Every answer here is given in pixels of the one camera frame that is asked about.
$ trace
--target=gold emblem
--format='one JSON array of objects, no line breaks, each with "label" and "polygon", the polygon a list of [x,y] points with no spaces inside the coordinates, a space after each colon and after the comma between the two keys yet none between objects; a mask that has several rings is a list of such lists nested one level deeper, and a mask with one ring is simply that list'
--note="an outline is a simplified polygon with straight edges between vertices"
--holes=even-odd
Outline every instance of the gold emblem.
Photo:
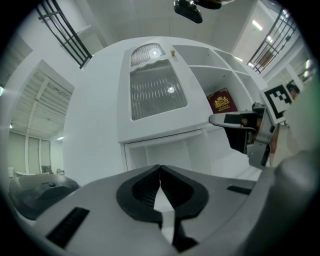
[{"label": "gold emblem", "polygon": [[215,106],[215,108],[217,109],[217,108],[220,108],[220,107],[222,107],[222,106],[224,106],[224,105],[227,105],[227,104],[229,104],[230,102],[229,102],[229,100],[228,100],[228,98],[226,98],[226,96],[224,96],[223,98],[222,97],[218,97],[215,101],[214,101],[214,106]]}]

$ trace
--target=white shelf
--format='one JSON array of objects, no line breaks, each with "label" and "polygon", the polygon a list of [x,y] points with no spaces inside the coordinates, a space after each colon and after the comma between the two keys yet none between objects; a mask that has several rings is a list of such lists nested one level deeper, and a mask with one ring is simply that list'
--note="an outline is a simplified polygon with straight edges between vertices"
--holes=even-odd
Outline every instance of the white shelf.
[{"label": "white shelf", "polygon": [[125,144],[128,170],[170,165],[211,174],[211,162],[202,130]]},{"label": "white shelf", "polygon": [[188,65],[228,68],[228,66],[209,48],[190,45],[174,45],[173,47]]},{"label": "white shelf", "polygon": [[228,65],[236,72],[241,72],[244,74],[248,74],[246,69],[242,66],[242,64],[235,59],[231,54],[223,52],[223,51],[215,51],[218,55],[221,56],[221,58],[228,63]]},{"label": "white shelf", "polygon": [[254,102],[260,102],[260,90],[257,86],[256,82],[250,75],[237,72],[236,73],[240,80],[242,81],[245,88],[248,90],[250,96],[252,97]]},{"label": "white shelf", "polygon": [[206,96],[216,92],[232,73],[227,68],[203,65],[189,65]]},{"label": "white shelf", "polygon": [[252,109],[253,99],[250,93],[231,70],[200,65],[189,67],[206,96],[227,88],[238,111]]}]

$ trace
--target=gray surface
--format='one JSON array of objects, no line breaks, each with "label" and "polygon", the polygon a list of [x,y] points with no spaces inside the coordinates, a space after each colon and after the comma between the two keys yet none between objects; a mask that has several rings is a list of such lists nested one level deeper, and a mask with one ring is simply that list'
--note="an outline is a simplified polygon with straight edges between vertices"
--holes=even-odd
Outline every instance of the gray surface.
[{"label": "gray surface", "polygon": [[183,252],[183,256],[243,255],[242,246],[255,226],[264,207],[269,188],[274,181],[272,169],[265,169],[256,182],[250,196],[223,226],[195,247]]},{"label": "gray surface", "polygon": [[185,234],[201,243],[226,223],[242,206],[247,195],[227,190],[230,185],[252,189],[254,181],[223,178],[201,174],[169,166],[172,170],[204,185],[209,192],[209,201],[201,213],[192,219],[183,220]]},{"label": "gray surface", "polygon": [[35,229],[47,235],[74,208],[90,210],[65,250],[80,256],[175,255],[156,223],[136,221],[118,205],[116,192],[127,179],[149,167],[89,183],[45,211]]},{"label": "gray surface", "polygon": [[[273,171],[266,169],[255,184],[253,181],[200,174],[170,166],[174,171],[202,183],[209,191],[209,202],[194,219],[183,220],[188,237],[199,244],[183,255],[217,255],[240,253],[239,248],[253,229],[273,181]],[[47,235],[74,208],[90,210],[66,251],[79,256],[100,255],[176,255],[157,224],[136,221],[118,205],[116,192],[120,184],[150,167],[132,170],[94,181],[58,202],[35,224]],[[253,188],[250,196],[229,191],[229,185]]]}]

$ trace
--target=black window grille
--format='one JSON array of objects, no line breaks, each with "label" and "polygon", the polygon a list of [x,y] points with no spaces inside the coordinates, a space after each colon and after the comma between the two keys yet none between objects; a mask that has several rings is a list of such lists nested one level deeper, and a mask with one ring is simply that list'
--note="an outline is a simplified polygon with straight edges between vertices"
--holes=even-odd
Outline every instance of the black window grille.
[{"label": "black window grille", "polygon": [[281,9],[269,33],[247,65],[260,74],[286,46],[296,30],[294,19],[285,9]]},{"label": "black window grille", "polygon": [[61,46],[78,63],[81,69],[91,59],[92,55],[68,22],[57,1],[44,0],[36,10],[39,14],[39,20],[46,24]]}]

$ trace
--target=red book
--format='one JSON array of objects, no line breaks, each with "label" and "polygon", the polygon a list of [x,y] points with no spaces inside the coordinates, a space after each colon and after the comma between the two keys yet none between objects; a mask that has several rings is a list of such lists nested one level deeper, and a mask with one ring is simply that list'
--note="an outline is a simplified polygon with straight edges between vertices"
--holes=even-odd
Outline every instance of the red book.
[{"label": "red book", "polygon": [[223,88],[207,97],[214,114],[237,112],[236,104],[227,88]]}]

